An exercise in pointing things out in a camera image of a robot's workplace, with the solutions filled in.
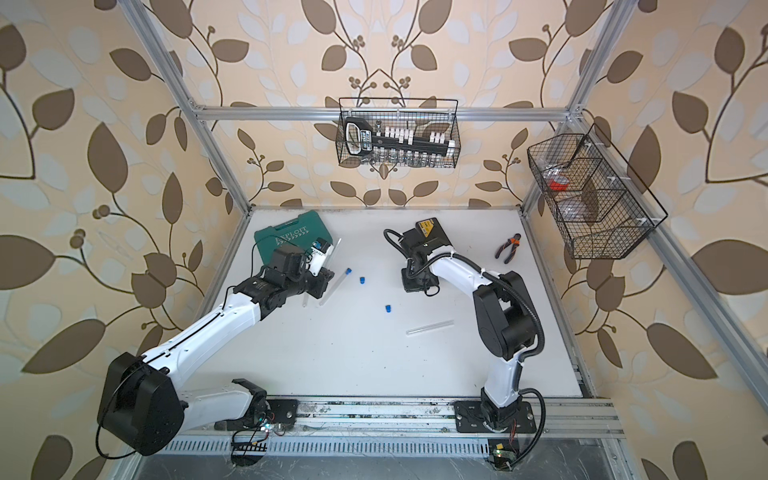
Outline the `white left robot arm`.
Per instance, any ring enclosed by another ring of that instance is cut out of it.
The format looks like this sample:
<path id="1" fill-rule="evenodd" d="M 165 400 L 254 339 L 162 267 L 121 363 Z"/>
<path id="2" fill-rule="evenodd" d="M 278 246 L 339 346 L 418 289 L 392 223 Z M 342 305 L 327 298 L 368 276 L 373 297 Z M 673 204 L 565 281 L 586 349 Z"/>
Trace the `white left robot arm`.
<path id="1" fill-rule="evenodd" d="M 184 386 L 214 354 L 288 298 L 321 298 L 334 276 L 325 266 L 333 251 L 323 239 L 309 250 L 283 243 L 258 273 L 227 289 L 223 302 L 188 328 L 141 354 L 118 356 L 108 367 L 97 430 L 148 456 L 179 433 L 211 423 L 258 429 L 268 422 L 266 392 L 251 381 L 236 378 L 227 387 L 195 391 Z"/>

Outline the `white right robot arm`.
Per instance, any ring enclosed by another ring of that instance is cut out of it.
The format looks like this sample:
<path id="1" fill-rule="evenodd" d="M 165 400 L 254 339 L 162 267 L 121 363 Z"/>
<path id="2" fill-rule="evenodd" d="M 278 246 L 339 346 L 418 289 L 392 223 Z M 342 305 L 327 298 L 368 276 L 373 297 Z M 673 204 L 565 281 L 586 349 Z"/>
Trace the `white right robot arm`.
<path id="1" fill-rule="evenodd" d="M 488 271 L 455 251 L 435 218 L 384 237 L 406 259 L 401 280 L 406 292 L 429 295 L 442 280 L 465 293 L 474 306 L 479 337 L 492 354 L 480 394 L 480 414 L 492 430 L 504 431 L 522 407 L 520 387 L 526 359 L 542 353 L 545 334 L 522 277 Z"/>

